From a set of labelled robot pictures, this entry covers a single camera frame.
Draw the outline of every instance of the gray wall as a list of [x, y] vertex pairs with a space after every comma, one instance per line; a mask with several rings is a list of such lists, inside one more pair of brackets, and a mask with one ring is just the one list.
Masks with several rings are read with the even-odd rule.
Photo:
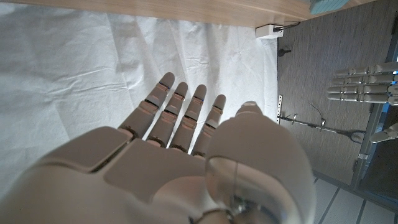
[[314, 177], [317, 209], [314, 224], [396, 224], [397, 214]]

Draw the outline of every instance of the metal bracket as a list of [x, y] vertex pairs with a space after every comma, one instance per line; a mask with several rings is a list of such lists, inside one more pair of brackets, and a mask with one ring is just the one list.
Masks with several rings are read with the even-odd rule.
[[280, 111], [282, 110], [282, 98], [283, 98], [283, 96], [282, 95], [279, 95], [279, 99], [278, 99], [278, 118], [276, 119], [276, 122], [279, 124], [279, 121], [280, 121], [280, 119], [279, 119], [279, 116], [280, 116]]
[[369, 155], [366, 155], [366, 154], [360, 153], [360, 154], [358, 155], [358, 159], [364, 159], [364, 160], [366, 160], [366, 159], [368, 159], [368, 158], [369, 158]]

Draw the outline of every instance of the blue object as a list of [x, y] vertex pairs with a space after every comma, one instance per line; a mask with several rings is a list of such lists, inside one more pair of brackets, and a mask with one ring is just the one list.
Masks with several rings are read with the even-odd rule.
[[311, 0], [310, 13], [319, 14], [343, 7], [349, 0]]

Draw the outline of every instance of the robotic hand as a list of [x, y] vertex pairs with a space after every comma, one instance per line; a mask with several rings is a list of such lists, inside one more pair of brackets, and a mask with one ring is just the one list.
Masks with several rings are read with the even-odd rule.
[[0, 201], [1, 223], [312, 223], [308, 159], [255, 102], [218, 123], [220, 95], [187, 154], [206, 94], [200, 85], [166, 149], [188, 86], [167, 73], [118, 129], [94, 129], [48, 153]]

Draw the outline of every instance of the wall outlet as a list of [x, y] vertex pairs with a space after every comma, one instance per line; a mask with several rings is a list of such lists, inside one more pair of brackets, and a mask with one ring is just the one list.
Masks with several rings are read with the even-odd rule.
[[256, 38], [258, 39], [275, 39], [284, 36], [284, 30], [274, 32], [275, 27], [281, 27], [278, 25], [265, 25], [256, 28]]

